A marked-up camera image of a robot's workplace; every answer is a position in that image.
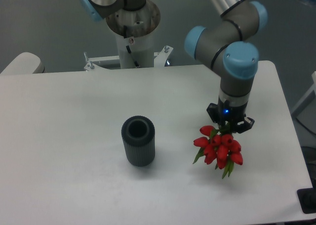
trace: red tulip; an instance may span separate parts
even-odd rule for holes
[[[193,141],[194,146],[197,147],[206,147],[208,146],[208,139],[206,137],[199,137]]]
[[[225,145],[220,145],[217,150],[217,158],[219,160],[226,160],[228,154],[228,148]]]
[[[208,154],[205,156],[204,162],[209,165],[209,164],[211,164],[215,159],[216,159],[216,152],[213,151],[213,153],[208,153]]]
[[[220,160],[217,157],[217,165],[219,169],[223,169],[226,166],[227,158],[225,160]]]
[[[242,165],[243,163],[242,155],[240,152],[233,153],[231,155],[231,160],[239,165]]]
[[[202,128],[200,128],[199,131],[201,132],[201,134],[210,137],[213,129],[214,129],[213,126],[207,125],[207,126],[203,126]]]
[[[210,155],[216,155],[216,152],[215,152],[215,150],[214,150],[214,147],[212,147],[211,145],[208,145],[205,149],[204,149],[204,155],[206,156],[206,155],[208,155],[208,154],[210,154]]]
[[[215,135],[212,139],[211,139],[211,145],[213,147],[217,147],[219,145],[221,145],[222,143],[222,138],[219,135]]]
[[[241,151],[241,145],[236,140],[233,141],[232,145],[229,147],[229,150],[231,152],[240,152]]]
[[[234,141],[234,137],[232,135],[223,135],[222,136],[222,144],[224,144],[227,147],[232,146]]]

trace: gray floor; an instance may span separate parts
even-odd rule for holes
[[[183,49],[188,31],[214,28],[220,18],[209,0],[152,0],[161,11],[155,51],[175,48],[172,65],[197,64]],[[267,27],[249,41],[262,60],[275,63],[291,108],[312,85],[316,71],[316,7],[297,0],[258,0],[269,12]],[[78,0],[0,0],[0,72],[20,53],[39,56],[47,72],[81,71],[83,52],[90,57],[117,55],[115,39],[105,22],[94,23]],[[316,131],[316,103],[299,117]],[[295,123],[301,145],[316,138]]]

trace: green leaf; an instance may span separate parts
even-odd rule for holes
[[[214,138],[214,136],[217,135],[218,132],[219,132],[219,130],[213,129],[213,130],[211,131],[211,135],[210,135],[209,138],[210,138],[210,139]]]
[[[198,151],[198,153],[197,153],[197,155],[196,155],[196,157],[195,157],[195,159],[194,159],[194,161],[193,161],[193,164],[194,164],[195,162],[197,162],[198,159],[199,159],[200,157],[202,157],[202,156],[204,156],[204,148],[200,148],[200,149],[199,149],[199,151]]]
[[[228,177],[231,175],[231,173],[232,173],[232,171],[233,171],[233,169],[234,169],[234,162],[233,161],[231,161],[231,166],[229,167],[229,169],[228,169]]]
[[[231,166],[231,161],[230,159],[227,160],[227,163],[226,163],[226,166],[224,168],[224,172],[223,172],[223,175],[222,175],[222,179],[224,179],[224,177],[227,175],[228,173],[228,169],[229,167]]]

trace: screw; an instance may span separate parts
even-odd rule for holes
[[[165,52],[165,53],[168,53],[168,50],[169,50],[169,49],[170,49],[169,46],[166,45],[166,46],[164,47],[164,52]]]
[[[93,65],[92,61],[90,61],[90,68],[94,69],[94,65]]]
[[[86,62],[89,62],[89,58],[88,58],[87,52],[84,52],[83,55],[84,55],[85,61],[86,61]]]

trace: cable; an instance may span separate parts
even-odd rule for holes
[[[296,121],[297,121],[303,128],[305,128],[310,134],[316,136],[316,133],[313,132],[313,131],[311,131],[309,128],[307,128],[298,118],[295,118],[295,119],[296,119]]]

